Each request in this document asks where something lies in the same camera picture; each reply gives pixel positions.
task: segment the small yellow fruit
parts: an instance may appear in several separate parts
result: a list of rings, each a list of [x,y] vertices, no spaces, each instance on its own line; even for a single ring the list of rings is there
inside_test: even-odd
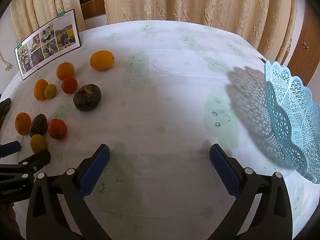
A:
[[[33,153],[39,153],[42,150],[47,149],[47,142],[45,141],[44,137],[40,134],[35,134],[30,141],[31,150]]]
[[[90,65],[95,70],[105,71],[112,67],[115,56],[108,50],[101,50],[93,53],[90,58]]]
[[[54,98],[57,94],[57,87],[54,84],[49,84],[44,90],[44,96],[47,99]]]

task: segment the door handle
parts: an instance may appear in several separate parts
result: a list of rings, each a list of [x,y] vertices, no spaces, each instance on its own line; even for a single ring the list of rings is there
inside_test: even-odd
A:
[[[303,47],[306,49],[306,50],[309,50],[309,46],[304,42],[303,43]]]

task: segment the plastic fruit basket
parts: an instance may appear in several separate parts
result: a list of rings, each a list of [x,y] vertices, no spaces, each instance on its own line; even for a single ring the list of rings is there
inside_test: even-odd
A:
[[[267,61],[264,71],[266,104],[279,146],[299,174],[320,184],[320,106],[287,67]]]

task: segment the white tablecloth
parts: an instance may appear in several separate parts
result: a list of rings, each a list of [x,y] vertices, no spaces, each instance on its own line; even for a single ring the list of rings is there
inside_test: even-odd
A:
[[[2,99],[11,97],[12,108],[0,143],[19,140],[22,150],[1,163],[16,163],[32,153],[30,137],[19,136],[14,128],[19,112],[32,119],[40,113],[48,121],[60,118],[68,137],[56,141],[45,136],[52,159],[42,171],[62,174],[107,144],[110,162],[85,201],[113,239],[207,239],[235,200],[209,160],[210,146],[219,143],[243,167],[284,175],[293,237],[297,235],[318,204],[319,185],[290,168],[277,146],[264,103],[260,53],[236,34],[184,22],[127,22],[80,36],[80,49],[25,81],[17,74],[5,90]],[[110,70],[90,67],[98,50],[115,55]],[[73,95],[62,92],[56,68],[65,61],[75,66],[78,87],[100,87],[102,99],[95,110],[79,112]],[[40,78],[57,86],[55,98],[34,98]],[[28,201],[15,204],[22,234],[27,207]],[[252,209],[241,231],[254,213]]]

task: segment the cream curtain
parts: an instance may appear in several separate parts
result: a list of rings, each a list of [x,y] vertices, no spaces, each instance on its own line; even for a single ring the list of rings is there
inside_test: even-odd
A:
[[[296,17],[297,17],[297,0],[291,0],[291,11],[290,11],[287,31],[285,33],[284,40],[279,50],[279,53],[276,57],[276,61],[278,61],[279,63],[284,62],[285,58],[288,55],[288,52],[290,51],[290,46],[292,41],[292,32],[294,28],[294,23],[296,21]]]
[[[105,0],[108,23],[175,20],[236,33],[274,61],[284,56],[295,15],[292,0]]]
[[[79,0],[12,0],[10,11],[13,25],[20,39],[25,39],[36,29],[57,17],[59,8],[75,9],[79,32],[85,30]]]
[[[270,62],[276,60],[289,23],[291,0],[270,0],[258,51]]]

